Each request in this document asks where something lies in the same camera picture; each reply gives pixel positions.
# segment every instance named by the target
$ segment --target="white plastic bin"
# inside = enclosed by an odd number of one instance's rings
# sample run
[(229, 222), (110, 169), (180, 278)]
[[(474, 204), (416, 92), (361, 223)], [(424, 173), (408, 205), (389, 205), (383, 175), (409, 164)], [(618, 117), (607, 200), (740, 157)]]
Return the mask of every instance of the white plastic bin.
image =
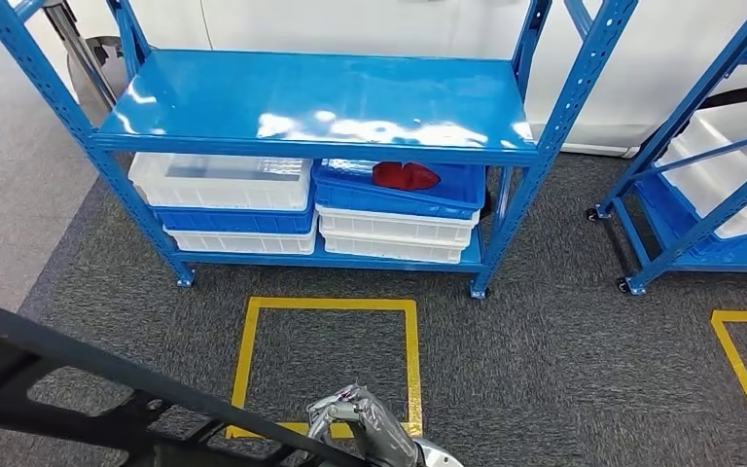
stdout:
[[(694, 113), (686, 130), (671, 141), (658, 165), (686, 159), (747, 138), (747, 102)], [(677, 187), (705, 217), (747, 181), (747, 146), (703, 162), (668, 170), (662, 175)], [(731, 238), (747, 234), (747, 206), (726, 221), (715, 234)]]
[(319, 232), (344, 237), (375, 237), (465, 248), (471, 243), (471, 230), (480, 222), (480, 212), (471, 219), (411, 216), (387, 212), (354, 211), (316, 205)]
[(272, 255), (310, 255), (316, 245), (316, 219), (310, 233), (230, 233), (169, 231), (180, 250), (223, 253), (265, 253)]
[(322, 234), (325, 251), (346, 255), (374, 256), (430, 263), (459, 263), (462, 247), (414, 243), (393, 239)]
[(300, 211), (311, 160), (138, 153), (128, 173), (153, 206)]

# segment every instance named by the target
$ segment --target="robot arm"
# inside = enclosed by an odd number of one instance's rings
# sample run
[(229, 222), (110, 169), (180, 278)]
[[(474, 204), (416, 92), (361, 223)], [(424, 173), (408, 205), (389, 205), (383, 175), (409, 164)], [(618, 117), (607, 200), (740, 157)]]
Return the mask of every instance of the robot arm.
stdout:
[(331, 424), (346, 422), (360, 452), (373, 467), (462, 467), (433, 443), (413, 440), (365, 386), (345, 386), (309, 405), (307, 415), (307, 436), (328, 444)]

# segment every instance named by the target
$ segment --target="red cloth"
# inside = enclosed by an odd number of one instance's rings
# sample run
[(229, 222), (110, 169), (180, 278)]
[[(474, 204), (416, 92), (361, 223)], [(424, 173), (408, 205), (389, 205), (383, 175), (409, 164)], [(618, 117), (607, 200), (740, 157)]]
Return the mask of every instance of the red cloth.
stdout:
[(418, 163), (380, 162), (373, 166), (373, 183), (378, 187), (410, 192), (435, 186), (440, 183), (440, 176)]

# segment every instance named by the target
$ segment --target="plastic storage bin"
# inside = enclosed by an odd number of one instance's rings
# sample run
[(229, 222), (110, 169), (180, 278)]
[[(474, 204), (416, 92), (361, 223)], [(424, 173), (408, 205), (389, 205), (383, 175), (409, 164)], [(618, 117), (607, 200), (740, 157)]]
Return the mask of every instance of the plastic storage bin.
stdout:
[(395, 241), (413, 241), (464, 248), (471, 243), (471, 230), (480, 214), (471, 219), (411, 216), (387, 212), (352, 211), (316, 205), (319, 232), (333, 236), (366, 236)]
[(364, 238), (322, 234), (325, 251), (346, 255), (375, 256), (397, 260), (426, 261), (431, 263), (459, 263), (464, 248), (457, 246), (422, 244), (394, 239)]
[[(670, 248), (672, 242), (683, 236), (694, 225), (700, 221), (694, 213), (694, 207), (677, 191), (670, 186), (661, 176), (649, 176), (635, 183), (635, 188), (640, 193), (640, 199), (649, 203), (655, 210), (662, 211), (662, 218), (670, 228), (671, 232), (660, 233), (659, 240), (663, 248)], [(658, 232), (658, 226), (652, 226)], [(747, 234), (729, 239), (722, 239), (715, 234), (709, 235), (701, 240), (689, 251), (693, 256), (703, 256), (709, 253), (713, 257), (715, 252), (725, 251), (732, 255), (732, 251), (740, 243), (747, 242)]]
[(316, 217), (305, 234), (165, 231), (185, 251), (310, 255), (316, 246)]
[(301, 211), (310, 160), (138, 153), (128, 178), (152, 206)]
[[(697, 111), (689, 127), (671, 141), (657, 165), (686, 159), (747, 138), (747, 102)], [(703, 162), (695, 162), (661, 174), (670, 186), (705, 217), (747, 181), (747, 146)], [(715, 235), (733, 238), (747, 234), (747, 206), (726, 221)]]
[(406, 192), (375, 185), (372, 172), (376, 164), (329, 159), (315, 165), (316, 203), (337, 209), (464, 220), (471, 219), (484, 204), (484, 166), (427, 164), (440, 176), (440, 183), (428, 190)]
[(153, 207), (171, 231), (307, 234), (313, 224), (313, 190), (302, 211)]

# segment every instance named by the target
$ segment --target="gray carpet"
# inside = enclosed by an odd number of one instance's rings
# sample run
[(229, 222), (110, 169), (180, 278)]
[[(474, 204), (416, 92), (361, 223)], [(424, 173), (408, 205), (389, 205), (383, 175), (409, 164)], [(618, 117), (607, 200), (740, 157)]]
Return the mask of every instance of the gray carpet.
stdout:
[[(229, 400), (250, 296), (411, 298), (425, 435), (465, 465), (747, 466), (747, 400), (709, 324), (715, 308), (747, 309), (747, 274), (674, 274), (645, 297), (618, 292), (611, 245), (582, 213), (625, 164), (561, 157), (483, 302), (468, 298), (468, 276), (401, 271), (204, 266), (179, 289), (98, 185), (20, 312)], [(263, 310), (248, 407), (301, 419), (308, 400), (358, 377), (403, 414), (398, 317)], [(747, 325), (729, 332), (747, 364)], [(118, 395), (77, 374), (45, 383), (36, 397), (86, 411)], [(0, 433), (0, 465), (112, 460)]]

